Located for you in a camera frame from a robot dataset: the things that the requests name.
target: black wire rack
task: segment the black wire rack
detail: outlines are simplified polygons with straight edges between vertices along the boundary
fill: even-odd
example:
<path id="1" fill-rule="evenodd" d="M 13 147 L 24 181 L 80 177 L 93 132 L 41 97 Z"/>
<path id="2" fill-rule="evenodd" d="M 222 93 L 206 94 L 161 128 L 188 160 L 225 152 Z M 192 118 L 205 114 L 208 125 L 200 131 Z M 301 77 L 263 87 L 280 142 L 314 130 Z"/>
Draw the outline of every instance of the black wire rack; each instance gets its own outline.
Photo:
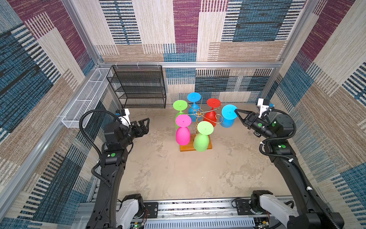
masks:
<path id="1" fill-rule="evenodd" d="M 113 65 L 107 80 L 123 108 L 165 108 L 167 93 L 160 65 Z"/>

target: black mesh shelf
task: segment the black mesh shelf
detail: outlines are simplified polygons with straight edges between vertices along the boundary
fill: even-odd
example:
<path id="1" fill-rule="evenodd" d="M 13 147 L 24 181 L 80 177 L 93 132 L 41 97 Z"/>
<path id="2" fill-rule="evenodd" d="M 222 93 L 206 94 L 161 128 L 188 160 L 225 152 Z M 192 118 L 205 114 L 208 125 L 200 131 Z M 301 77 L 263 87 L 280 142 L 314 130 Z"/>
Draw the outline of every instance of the black mesh shelf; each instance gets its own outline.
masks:
<path id="1" fill-rule="evenodd" d="M 167 95 L 158 65 L 114 65 L 109 84 L 123 108 L 165 108 Z"/>

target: wooden base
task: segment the wooden base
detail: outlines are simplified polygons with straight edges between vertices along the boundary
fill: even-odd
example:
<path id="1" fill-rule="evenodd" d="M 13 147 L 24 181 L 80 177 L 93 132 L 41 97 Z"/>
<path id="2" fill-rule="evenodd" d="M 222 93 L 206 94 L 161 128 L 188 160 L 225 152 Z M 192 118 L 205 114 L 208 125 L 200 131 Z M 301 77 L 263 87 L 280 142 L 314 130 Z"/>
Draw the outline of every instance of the wooden base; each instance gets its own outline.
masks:
<path id="1" fill-rule="evenodd" d="M 191 134 L 191 141 L 188 143 L 188 145 L 181 145 L 180 146 L 180 151 L 181 152 L 185 152 L 185 151 L 196 151 L 193 147 L 193 141 L 194 141 L 194 137 L 196 136 L 196 134 Z M 207 149 L 212 149 L 212 143 L 211 143 L 211 138 L 210 136 L 208 136 L 208 139 L 210 140 L 208 143 L 208 148 Z"/>

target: white mesh basket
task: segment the white mesh basket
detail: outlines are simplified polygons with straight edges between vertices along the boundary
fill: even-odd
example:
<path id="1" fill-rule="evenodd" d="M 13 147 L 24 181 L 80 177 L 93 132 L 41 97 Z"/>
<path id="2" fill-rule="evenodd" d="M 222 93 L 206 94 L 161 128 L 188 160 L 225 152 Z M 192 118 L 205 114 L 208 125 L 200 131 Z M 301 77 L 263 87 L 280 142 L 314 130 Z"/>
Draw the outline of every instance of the white mesh basket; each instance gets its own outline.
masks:
<path id="1" fill-rule="evenodd" d="M 108 85 L 107 75 L 112 77 L 112 73 L 107 68 L 98 68 L 90 77 L 80 94 L 72 103 L 65 116 L 62 118 L 62 123 L 67 128 L 79 128 L 79 120 L 81 116 L 90 110 L 95 109 L 105 88 Z M 86 127 L 92 114 L 85 117 L 83 127 Z"/>

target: mesh shelf tier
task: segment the mesh shelf tier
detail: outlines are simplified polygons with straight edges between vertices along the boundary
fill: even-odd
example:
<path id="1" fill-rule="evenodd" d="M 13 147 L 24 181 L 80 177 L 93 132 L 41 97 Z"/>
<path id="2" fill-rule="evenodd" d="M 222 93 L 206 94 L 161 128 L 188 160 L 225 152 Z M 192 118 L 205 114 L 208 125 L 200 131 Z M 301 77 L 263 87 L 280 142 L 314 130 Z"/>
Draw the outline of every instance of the mesh shelf tier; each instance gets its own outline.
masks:
<path id="1" fill-rule="evenodd" d="M 123 108 L 165 108 L 167 95 L 158 65 L 114 65 L 107 80 Z"/>
<path id="2" fill-rule="evenodd" d="M 108 68 L 98 68 L 90 77 L 80 94 L 62 118 L 62 123 L 67 128 L 79 128 L 81 116 L 96 108 L 105 88 L 108 85 L 107 76 L 112 72 Z M 83 127 L 86 127 L 92 114 L 85 117 Z"/>

